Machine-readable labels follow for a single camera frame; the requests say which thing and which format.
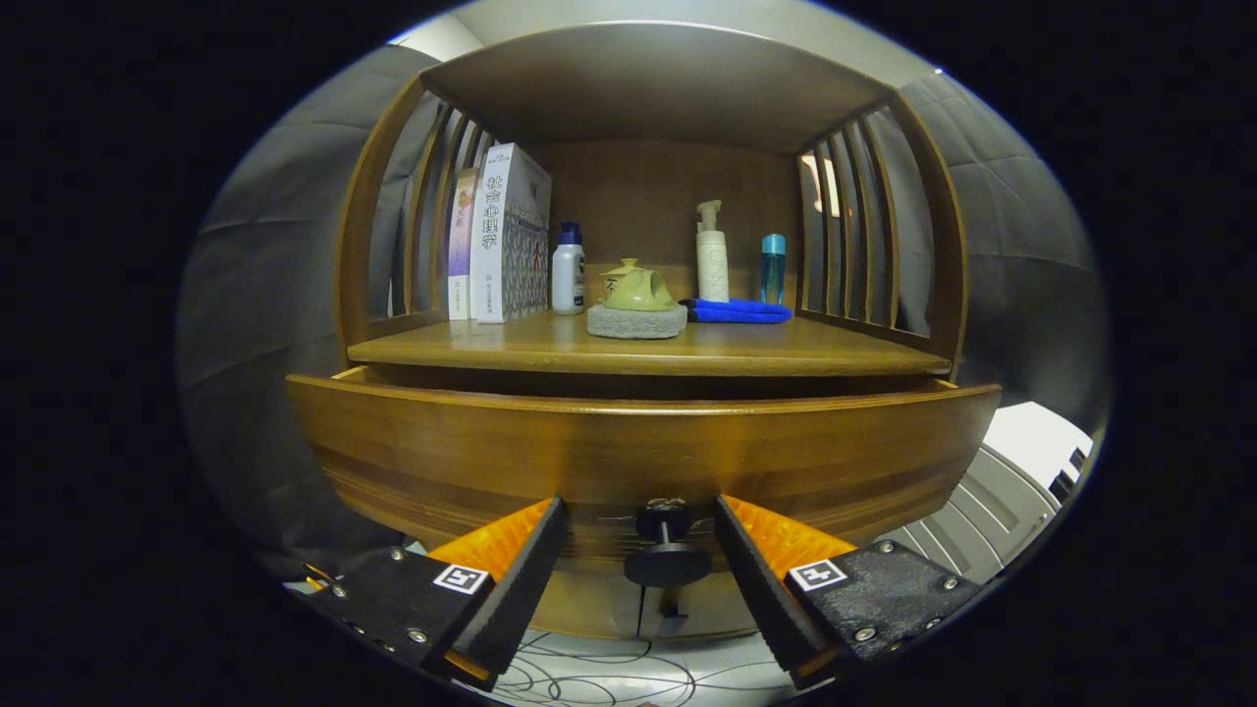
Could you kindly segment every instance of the teal bottle cap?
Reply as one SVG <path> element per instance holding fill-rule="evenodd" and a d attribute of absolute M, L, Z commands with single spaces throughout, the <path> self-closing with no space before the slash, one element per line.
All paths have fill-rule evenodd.
<path fill-rule="evenodd" d="M 773 255 L 784 255 L 786 237 L 779 233 L 771 233 L 766 235 L 760 250 L 763 253 L 772 253 Z"/>

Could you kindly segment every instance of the blue bottle cap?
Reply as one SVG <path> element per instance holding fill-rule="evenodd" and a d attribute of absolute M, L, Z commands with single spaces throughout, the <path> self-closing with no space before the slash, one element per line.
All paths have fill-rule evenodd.
<path fill-rule="evenodd" d="M 559 245 L 579 245 L 581 243 L 581 224 L 576 221 L 559 221 L 558 226 L 562 229 L 558 231 L 558 244 Z"/>
<path fill-rule="evenodd" d="M 773 255 L 784 255 L 786 237 L 779 233 L 771 233 L 766 235 L 762 242 L 760 252 L 772 253 Z"/>

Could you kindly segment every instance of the blue cloth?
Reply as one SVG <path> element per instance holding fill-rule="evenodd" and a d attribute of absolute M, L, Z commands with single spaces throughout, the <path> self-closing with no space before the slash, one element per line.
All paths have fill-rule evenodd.
<path fill-rule="evenodd" d="M 681 304 L 689 309 L 689 321 L 691 322 L 776 325 L 792 316 L 787 307 L 752 299 L 730 299 L 728 302 L 681 299 Z"/>

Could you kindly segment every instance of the shelf top panel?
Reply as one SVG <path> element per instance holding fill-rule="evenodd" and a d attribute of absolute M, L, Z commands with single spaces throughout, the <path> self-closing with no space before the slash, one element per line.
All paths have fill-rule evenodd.
<path fill-rule="evenodd" d="M 659 341 L 602 338 L 586 315 L 553 311 L 504 325 L 454 321 L 349 347 L 368 364 L 510 371 L 674 376 L 941 375 L 945 359 L 794 317 L 779 325 L 690 322 Z"/>
<path fill-rule="evenodd" d="M 502 142 L 706 142 L 794 155 L 894 88 L 779 42 L 684 23 L 543 31 L 424 73 Z"/>

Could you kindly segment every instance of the drawer knob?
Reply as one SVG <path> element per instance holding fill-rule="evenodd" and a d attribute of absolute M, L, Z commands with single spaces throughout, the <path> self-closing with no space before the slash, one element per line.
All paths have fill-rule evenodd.
<path fill-rule="evenodd" d="M 703 547 L 676 542 L 690 530 L 690 515 L 679 503 L 652 503 L 637 512 L 637 535 L 655 541 L 625 560 L 625 576 L 642 586 L 684 586 L 711 572 Z"/>

